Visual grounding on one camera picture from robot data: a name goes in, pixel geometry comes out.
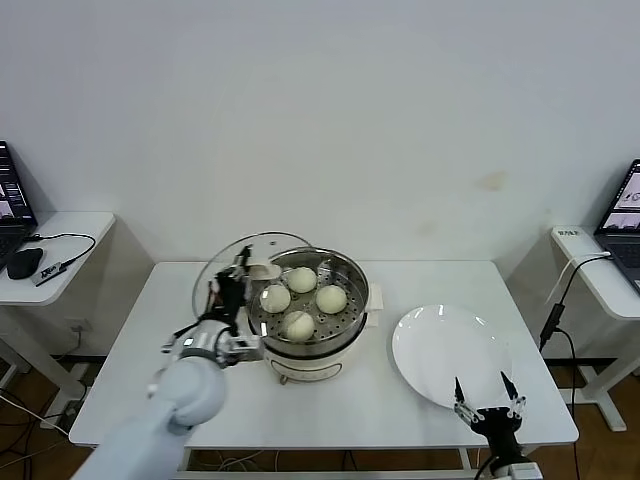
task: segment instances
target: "wooden floor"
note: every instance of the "wooden floor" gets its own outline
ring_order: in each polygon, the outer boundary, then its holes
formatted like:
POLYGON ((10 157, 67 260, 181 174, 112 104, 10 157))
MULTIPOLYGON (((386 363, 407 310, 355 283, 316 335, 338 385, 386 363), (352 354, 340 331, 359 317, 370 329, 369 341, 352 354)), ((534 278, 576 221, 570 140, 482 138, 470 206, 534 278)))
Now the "wooden floor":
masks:
MULTIPOLYGON (((85 378, 88 383, 97 374, 99 367, 92 367, 85 378)), ((568 368, 552 368, 552 373, 560 387, 570 386, 568 368)), ((54 387, 38 372, 18 375, 9 386, 9 391, 22 399, 27 406, 40 411, 46 405, 54 387)), ((628 431, 610 432, 600 416, 597 407, 579 405, 576 407, 577 424, 580 429, 578 456, 583 480, 638 480, 640 479, 640 379, 627 377, 612 391, 613 399, 627 422, 628 431)), ((19 423, 27 421, 27 415, 0 401, 0 423, 19 423)), ((4 452, 24 431, 23 426, 0 426, 0 479, 22 480, 24 461, 3 467, 16 460, 20 455, 4 452)), ((29 453, 37 452, 61 442, 57 447, 41 453, 32 459, 33 480, 66 480, 87 458, 90 450, 79 448, 65 442, 55 431, 42 430, 36 426, 29 440, 29 453)), ((25 438, 14 447, 23 451, 25 438)), ((247 452, 221 452, 224 458, 241 458, 247 452)), ((486 451, 481 452, 485 458, 486 451)), ((470 451, 472 465, 475 464, 476 451, 470 451)), ((354 451, 353 458, 358 470, 413 470, 460 468, 456 451, 354 451)), ((573 450, 571 446, 544 447, 535 451, 531 458, 538 462, 546 480, 567 480, 575 478, 573 450)), ((255 464, 249 468, 273 471, 275 452, 264 452, 253 458, 255 464)), ((311 470, 351 470, 354 465, 351 458, 342 451, 282 451, 278 455, 278 469, 281 471, 311 470)), ((192 455, 191 468, 200 470, 215 469, 211 465, 220 464, 220 455, 213 451, 198 451, 192 455)))

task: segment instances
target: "white table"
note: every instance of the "white table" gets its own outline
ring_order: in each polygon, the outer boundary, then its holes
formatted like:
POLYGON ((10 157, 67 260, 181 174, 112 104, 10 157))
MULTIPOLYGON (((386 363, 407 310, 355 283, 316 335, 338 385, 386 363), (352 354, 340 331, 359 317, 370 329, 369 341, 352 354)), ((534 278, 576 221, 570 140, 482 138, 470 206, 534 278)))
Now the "white table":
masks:
MULTIPOLYGON (((36 218, 40 226, 36 233, 50 236, 58 233, 82 233, 91 235, 98 244, 114 223, 114 216, 109 212, 55 212, 39 213, 36 218)), ((43 240, 38 243, 25 244, 26 248, 42 248, 45 255, 40 269, 56 262, 68 260, 81 253, 90 245, 85 238, 63 237, 55 240, 43 240)), ((7 270, 0 272, 0 306, 45 306, 55 302, 82 265, 87 261, 93 250, 71 264, 68 270, 58 277, 36 287, 31 279, 11 280, 7 270)), ((0 340, 18 353, 30 365, 39 370, 45 377, 60 387, 61 394, 52 403, 50 410, 64 406, 69 399, 79 399, 84 393, 83 385, 77 380, 83 373, 83 368, 75 368, 67 372, 51 358, 49 353, 29 335, 21 326, 20 321, 3 311, 0 315, 0 340)), ((0 355, 9 358, 14 363, 19 359, 11 357, 6 347, 0 348, 0 355)), ((18 363, 19 371, 23 370, 18 363)))
MULTIPOLYGON (((558 226, 551 231, 551 237, 569 259, 604 251, 593 239, 590 233, 593 231, 595 227, 558 226)), ((616 320, 640 320, 640 294, 629 284, 613 262, 588 263, 580 268, 578 275, 609 316, 616 320)), ((630 344, 618 359, 599 375, 592 367, 580 366, 580 373, 587 385, 576 390, 576 403, 598 405, 611 430, 625 431, 627 426, 607 392, 638 367, 640 367, 640 349, 635 344, 630 344)), ((571 390, 562 389, 561 393, 569 403, 571 390)))
MULTIPOLYGON (((527 396, 521 444, 565 444, 578 431, 500 274, 491 262, 360 262, 379 284, 384 310, 365 329, 358 356, 336 378, 281 385, 264 362, 227 369, 222 411, 189 440, 194 449, 412 449, 486 446, 453 411, 416 394, 396 371, 391 332, 412 308, 466 306, 495 323, 527 396)), ((147 385, 166 362, 160 346, 192 320, 191 290, 203 264, 156 265, 85 401, 70 439, 98 445, 144 408, 147 385)))

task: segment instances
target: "power cord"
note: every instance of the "power cord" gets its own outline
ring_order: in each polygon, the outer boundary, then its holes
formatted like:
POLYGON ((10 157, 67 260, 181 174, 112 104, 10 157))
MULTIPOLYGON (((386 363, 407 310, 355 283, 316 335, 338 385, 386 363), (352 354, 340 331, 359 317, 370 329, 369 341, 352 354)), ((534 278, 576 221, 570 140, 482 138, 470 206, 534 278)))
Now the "power cord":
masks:
MULTIPOLYGON (((569 346, 571 347, 571 359, 573 363, 573 368, 571 371, 571 418, 575 423, 576 421, 576 374, 578 369, 578 365, 576 361, 576 349, 573 345, 573 339, 571 338, 571 335, 569 335, 567 332, 565 332, 561 328, 556 328, 555 331, 567 337, 567 340, 569 341, 569 346)), ((573 442, 573 462, 576 468, 576 479, 580 480, 580 463, 578 462, 577 444, 578 442, 573 442)))
POLYGON ((562 271, 560 272, 560 275, 558 276, 558 280, 556 280, 556 283, 553 285, 553 288, 549 292, 549 296, 544 301, 544 304, 546 305, 547 303, 549 303, 549 300, 551 300, 551 297, 553 297, 553 294, 555 293, 556 288, 558 288, 558 285, 560 285, 560 282, 562 281, 562 278, 564 277, 565 272, 573 264, 575 260, 578 260, 579 258, 589 258, 589 257, 602 258, 602 257, 610 257, 610 256, 611 256, 611 252, 597 252, 597 253, 587 253, 585 255, 577 255, 573 258, 570 258, 565 264, 562 271))
POLYGON ((60 433, 64 434, 65 436, 69 436, 69 433, 64 431, 63 429, 61 429, 59 426, 57 426, 55 423, 51 423, 49 420, 46 420, 44 418, 42 418, 40 415, 38 415, 37 413, 33 413, 31 410, 29 410, 26 407, 23 407, 21 405, 18 405, 15 402, 12 402, 11 400, 9 400, 8 398, 4 397, 3 395, 0 395, 0 399, 4 400, 5 402, 7 402, 9 405, 13 405, 14 407, 16 407, 19 410, 22 410, 23 412, 28 413, 29 415, 31 415, 34 418, 37 418, 38 420, 40 420, 41 422, 46 423, 47 425, 49 425, 50 427, 55 428, 56 430, 58 430, 60 433))
POLYGON ((73 352, 78 350, 80 348, 80 346, 82 345, 82 328, 78 328, 78 330, 76 330, 75 332, 78 334, 78 340, 76 341, 76 346, 73 347, 71 350, 63 353, 62 355, 58 355, 57 357, 53 357, 53 359, 56 362, 59 362, 60 360, 65 358, 67 355, 71 355, 73 352))
POLYGON ((482 462, 482 465, 480 466, 480 468, 476 472, 476 476, 473 477, 473 480, 480 480, 480 477, 482 477, 482 473, 487 469, 487 467, 491 464, 491 462, 493 462, 496 458, 497 457, 495 455, 490 455, 489 458, 487 458, 484 462, 482 462))
POLYGON ((59 233, 57 235, 51 235, 49 237, 43 237, 41 235, 35 234, 35 235, 31 235, 31 236, 25 237, 24 241, 25 242, 41 242, 42 240, 54 240, 56 238, 62 238, 62 237, 87 238, 87 239, 91 240, 91 246, 88 247, 87 249, 85 249, 82 253, 76 255, 75 257, 70 258, 69 260, 66 260, 66 261, 62 262, 61 268, 67 268, 73 262, 75 262, 79 258, 82 258, 87 253, 89 253, 91 250, 93 250, 93 247, 96 246, 96 239, 93 238, 91 235, 85 235, 84 233, 59 233))
MULTIPOLYGON (((560 301, 556 303, 551 309, 551 313, 549 314, 549 317, 547 318, 544 328, 540 333, 540 352, 542 352, 542 349, 546 345, 547 341, 549 341, 549 338, 551 338, 551 336, 556 332, 564 335, 569 342, 569 346, 571 347, 571 359, 573 363, 573 369, 571 374, 571 418, 573 419, 574 423, 575 423, 575 410, 576 410, 576 375, 577 375, 577 368, 578 368, 577 359, 576 359, 576 349, 575 349, 575 345, 573 344, 573 339, 571 338, 571 335, 569 335, 565 330, 559 327, 560 318, 564 313, 564 308, 565 308, 564 301, 567 298, 567 294, 569 293, 569 288, 571 287, 571 284, 573 283, 573 279, 578 274, 578 271, 580 270, 580 268, 589 262, 595 262, 596 260, 602 260, 602 259, 609 259, 611 257, 611 254, 609 252, 605 252, 605 253, 607 253, 608 255, 603 254, 594 258, 589 258, 579 263, 576 266, 576 268, 573 270, 573 273, 571 274, 571 277, 569 277, 569 282, 567 282, 567 286, 565 287, 564 292, 562 293, 562 297, 560 297, 560 301)), ((576 469, 576 479, 580 480, 580 463, 578 461, 577 442, 573 443, 573 462, 576 469)))
MULTIPOLYGON (((82 393, 82 397, 80 398, 80 400, 77 400, 75 402, 76 406, 81 404, 84 401, 84 399, 86 398, 87 393, 89 391, 89 387, 85 383, 82 383, 82 385, 84 387, 84 392, 82 393)), ((5 467, 8 467, 8 466, 13 465, 15 463, 24 461, 25 463, 24 463, 24 468, 23 468, 23 480, 29 480, 29 479, 32 478, 32 475, 33 475, 33 461, 32 461, 33 457, 35 457, 36 455, 39 455, 41 453, 47 452, 49 450, 52 450, 52 449, 58 447, 59 445, 62 445, 63 443, 66 443, 68 441, 68 437, 64 436, 64 439, 62 441, 60 441, 60 442, 56 442, 56 443, 54 443, 52 445, 49 445, 48 447, 43 448, 41 450, 38 450, 37 452, 31 453, 31 454, 28 453, 28 451, 29 451, 29 442, 31 440, 31 436, 33 435, 33 432, 35 431, 35 427, 36 427, 36 424, 38 423, 38 421, 40 419, 64 416, 64 414, 49 415, 49 416, 46 416, 46 417, 42 416, 44 414, 44 412, 46 411, 46 409, 49 407, 49 404, 53 401, 53 399, 55 398, 55 396, 57 394, 58 394, 58 391, 56 390, 49 396, 49 398, 45 401, 45 403, 42 406, 42 408, 40 408, 40 410, 38 410, 38 415, 36 416, 37 420, 34 420, 34 421, 30 422, 30 425, 27 427, 26 431, 23 432, 23 434, 20 436, 18 441, 15 442, 15 443, 18 443, 20 441, 20 439, 22 439, 22 437, 25 435, 25 433, 27 433, 27 439, 25 441, 24 450, 22 452, 18 452, 18 451, 15 451, 15 450, 11 451, 12 453, 14 453, 16 455, 22 455, 22 456, 20 458, 12 460, 12 461, 10 461, 8 463, 0 465, 0 469, 3 469, 5 467)), ((63 429, 58 428, 58 427, 56 427, 56 431, 60 431, 60 432, 66 433, 66 432, 64 432, 63 429)))
POLYGON ((609 259, 609 258, 611 258, 611 254, 606 256, 589 258, 587 260, 580 262, 576 266, 576 268, 573 270, 573 272, 571 273, 571 277, 569 277, 569 282, 567 283, 567 286, 565 287, 564 292, 562 293, 562 297, 560 298, 560 301, 556 303, 551 309, 551 313, 549 314, 549 317, 547 318, 547 321, 545 322, 544 327, 542 328, 542 332, 540 333, 540 351, 541 352, 544 346, 547 344, 547 342, 551 338, 551 335, 553 335, 553 333, 556 331, 556 328, 558 328, 558 325, 560 325, 560 318, 562 317, 562 314, 564 313, 564 308, 565 308, 564 300, 565 298, 567 298, 567 293, 569 293, 569 288, 571 287, 571 284, 573 283, 573 279, 576 277, 580 268, 582 268, 582 266, 586 265, 587 263, 595 262, 597 260, 609 259))
POLYGON ((352 450, 344 451, 344 455, 342 456, 342 471, 345 471, 347 469, 347 456, 349 456, 349 458, 351 459, 351 463, 353 464, 353 469, 357 472, 358 465, 356 464, 356 459, 353 456, 352 450))

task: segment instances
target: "black mouse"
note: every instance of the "black mouse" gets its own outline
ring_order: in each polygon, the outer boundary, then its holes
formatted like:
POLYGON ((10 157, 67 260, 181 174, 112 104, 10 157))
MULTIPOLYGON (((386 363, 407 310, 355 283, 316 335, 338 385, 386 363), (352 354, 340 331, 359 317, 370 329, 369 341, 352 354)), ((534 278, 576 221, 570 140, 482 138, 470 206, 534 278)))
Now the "black mouse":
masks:
POLYGON ((38 270, 43 254, 41 248, 29 248, 14 253, 7 262, 7 275, 11 280, 29 278, 38 270))

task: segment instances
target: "cable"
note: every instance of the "cable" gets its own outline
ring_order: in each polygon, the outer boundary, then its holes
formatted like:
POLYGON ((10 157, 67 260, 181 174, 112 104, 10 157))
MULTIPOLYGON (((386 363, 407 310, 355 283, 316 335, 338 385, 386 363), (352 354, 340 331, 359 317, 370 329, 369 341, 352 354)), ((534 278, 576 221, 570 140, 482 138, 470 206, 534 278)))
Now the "cable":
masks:
POLYGON ((356 463, 356 459, 353 457, 353 451, 352 450, 348 450, 349 452, 349 457, 351 457, 351 463, 353 463, 353 469, 357 472, 358 471, 358 464, 356 463))
POLYGON ((46 423, 47 425, 49 425, 49 426, 51 426, 51 427, 55 428, 56 430, 58 430, 58 431, 60 431, 61 433, 63 433, 65 436, 67 436, 67 437, 69 436, 69 433, 65 432, 65 431, 64 431, 63 429, 61 429, 59 426, 57 426, 57 425, 56 425, 56 424, 54 424, 54 423, 51 423, 51 422, 50 422, 50 421, 48 421, 48 420, 45 420, 45 419, 44 419, 44 418, 42 418, 40 415, 38 415, 37 413, 33 413, 33 412, 32 412, 31 410, 29 410, 28 408, 22 407, 22 406, 18 405, 17 403, 12 402, 11 400, 9 400, 8 398, 6 398, 6 397, 4 397, 4 396, 2 396, 2 395, 0 395, 0 398, 1 398, 2 400, 4 400, 5 402, 7 402, 9 405, 13 405, 14 407, 16 407, 16 408, 18 408, 18 409, 20 409, 20 410, 22 410, 22 411, 24 411, 24 412, 27 412, 29 415, 31 415, 31 416, 33 416, 33 417, 37 418, 37 419, 38 419, 38 420, 40 420, 41 422, 44 422, 44 423, 46 423))
POLYGON ((53 357, 53 359, 56 362, 59 362, 60 360, 62 360, 64 357, 66 357, 67 355, 71 355, 73 352, 75 352, 76 350, 78 350, 80 348, 80 345, 82 345, 82 330, 78 330, 76 332, 78 334, 78 340, 76 342, 76 346, 73 347, 71 350, 69 350, 68 352, 63 353, 62 355, 58 355, 57 357, 53 357))
POLYGON ((89 240, 91 240, 91 246, 90 247, 88 247, 82 253, 76 255, 75 257, 70 258, 69 260, 66 260, 65 262, 62 262, 61 268, 68 267, 69 265, 71 265, 73 262, 75 262, 79 258, 82 258, 83 256, 85 256, 87 253, 89 253, 91 250, 93 250, 93 247, 96 246, 96 239, 93 238, 91 235, 85 235, 84 233, 59 233, 57 235, 51 235, 49 237, 43 237, 41 235, 35 234, 35 235, 31 235, 29 237, 26 237, 24 239, 24 241, 25 242, 40 242, 42 240, 54 240, 56 238, 61 238, 61 237, 88 238, 89 240))
POLYGON ((220 472, 220 471, 222 471, 222 469, 229 468, 231 465, 235 465, 236 463, 242 464, 242 462, 244 462, 246 460, 251 460, 252 458, 257 457, 261 453, 264 453, 264 450, 260 450, 259 452, 252 453, 251 455, 247 455, 246 457, 239 458, 239 459, 228 458, 227 460, 222 462, 222 465, 220 465, 220 467, 218 468, 218 471, 220 472))
MULTIPOLYGON (((84 383, 84 382, 81 382, 81 383, 82 383, 82 386, 84 387, 84 391, 82 392, 82 397, 80 397, 80 400, 76 400, 74 402, 75 406, 81 404, 84 401, 84 399, 87 397, 87 393, 89 392, 89 387, 87 386, 87 384, 84 383)), ((46 411, 46 409, 49 407, 49 405, 51 404, 51 402, 53 401, 53 399, 56 397, 57 394, 58 394, 58 391, 55 390, 49 396, 49 398, 44 402, 44 405, 42 405, 40 410, 38 410, 38 414, 42 415, 46 411)), ((25 441, 25 444, 24 444, 24 456, 22 458, 17 459, 17 461, 25 460, 24 469, 23 469, 23 479, 24 480, 30 480, 31 477, 33 476, 33 461, 32 461, 32 458, 35 455, 38 455, 40 453, 46 452, 48 450, 51 450, 54 447, 57 447, 58 445, 60 445, 61 443, 64 443, 64 442, 68 441, 68 437, 65 437, 61 442, 57 442, 57 443, 51 445, 50 448, 48 448, 48 449, 40 450, 40 451, 36 452, 33 455, 29 454, 29 442, 31 441, 31 435, 35 431, 36 424, 37 424, 37 422, 33 422, 31 424, 31 426, 29 427, 29 434, 27 435, 27 440, 25 441)))
POLYGON ((562 272, 560 272, 560 276, 558 277, 558 280, 556 280, 556 283, 553 285, 553 288, 551 289, 551 291, 549 292, 549 296, 547 297, 547 299, 544 301, 544 305, 546 305, 547 303, 549 303, 549 300, 551 300, 551 297, 553 297, 553 294, 556 291, 556 288, 558 288, 558 285, 560 285, 560 282, 562 281, 562 278, 564 277, 565 272, 567 271, 567 269, 572 265, 572 263, 579 259, 579 258, 587 258, 587 257, 597 257, 597 258, 603 258, 603 257, 609 257, 611 256, 610 252, 600 252, 600 253, 587 253, 585 255, 577 255, 571 259, 569 259, 569 261, 566 263, 566 265, 564 266, 564 268, 562 269, 562 272))
POLYGON ((53 450, 58 445, 62 445, 65 442, 66 442, 66 440, 60 440, 59 442, 54 443, 53 445, 49 445, 47 448, 43 448, 42 450, 38 450, 35 453, 31 453, 29 455, 25 455, 24 457, 18 458, 16 460, 12 460, 12 461, 10 461, 8 463, 5 463, 4 465, 0 465, 0 470, 2 470, 5 467, 8 467, 9 465, 13 465, 14 463, 18 463, 18 462, 21 462, 21 461, 26 460, 28 458, 35 457, 36 455, 40 455, 41 453, 48 452, 49 450, 53 450))
POLYGON ((569 287, 571 287, 571 282, 573 282, 573 279, 575 278, 576 274, 578 273, 578 270, 580 270, 580 268, 583 265, 586 265, 589 262, 595 262, 596 260, 602 260, 602 259, 607 259, 611 256, 611 254, 604 256, 604 257, 595 257, 595 258, 590 258, 588 260, 584 260, 583 262, 580 262, 578 264, 578 266, 575 268, 575 270, 573 271, 573 273, 571 274, 571 276, 569 277, 569 282, 567 283, 567 286, 564 288, 564 293, 562 294, 562 297, 560 298, 560 302, 561 304, 564 303, 564 299, 567 298, 567 293, 569 293, 569 287))
MULTIPOLYGON (((571 373, 571 418, 574 423, 576 420, 576 370, 578 369, 576 362, 576 349, 573 345, 573 339, 571 335, 562 330, 561 328, 556 328, 556 332, 561 333, 567 340, 569 341, 569 346, 571 347, 571 359, 573 360, 573 369, 571 373)), ((573 462, 576 467, 576 479, 580 480, 580 464, 578 462, 578 442, 573 442, 573 462)))
POLYGON ((480 477, 482 476, 482 472, 484 472, 487 469, 487 467, 489 466, 489 464, 491 462, 493 462, 495 459, 496 459, 495 455, 490 455, 489 458, 487 458, 484 462, 482 462, 482 465, 480 466, 480 468, 476 472, 476 476, 473 477, 473 480, 479 480, 480 477))
MULTIPOLYGON (((56 413, 55 415, 47 415, 46 417, 42 417, 45 419, 64 417, 64 413, 56 413)), ((22 423, 0 423, 0 427, 24 427, 25 425, 31 425, 32 423, 38 423, 38 419, 32 418, 27 422, 22 423)))
POLYGON ((542 352, 542 349, 551 338, 551 335, 553 335, 558 325, 560 325, 560 318, 562 317, 562 314, 564 313, 564 308, 565 308, 564 300, 565 298, 567 298, 567 293, 569 293, 569 288, 571 288, 573 279, 576 277, 580 268, 582 268, 583 265, 586 265, 589 262, 595 262, 597 260, 603 260, 603 259, 609 259, 609 258, 611 258, 611 255, 589 258, 587 260, 580 262, 576 266, 576 268, 573 270, 573 272, 571 273, 571 277, 569 277, 569 282, 567 282, 567 286, 564 288, 564 292, 562 293, 562 297, 560 298, 560 301, 553 305, 553 308, 551 309, 551 313, 549 313, 549 316, 547 317, 547 321, 545 322, 544 327, 542 328, 542 332, 540 332, 540 352, 542 352))
MULTIPOLYGON (((0 388, 0 391, 3 392, 5 395, 8 395, 10 397, 13 397, 18 403, 21 403, 22 405, 24 405, 24 407, 26 408, 27 404, 20 399, 20 397, 18 397, 17 395, 11 393, 10 391, 4 389, 4 388, 0 388)), ((18 427, 21 426, 20 424, 17 425, 5 425, 8 427, 18 427)), ((25 428, 22 433, 18 436, 18 438, 16 438, 9 446, 3 448, 2 450, 0 450, 0 455, 3 455, 5 453, 11 452, 11 453, 17 453, 15 451, 13 451, 13 447, 15 447, 18 443, 20 443, 20 440, 22 440, 22 438, 27 435, 27 433, 29 432, 29 426, 27 426, 27 428, 25 428)))

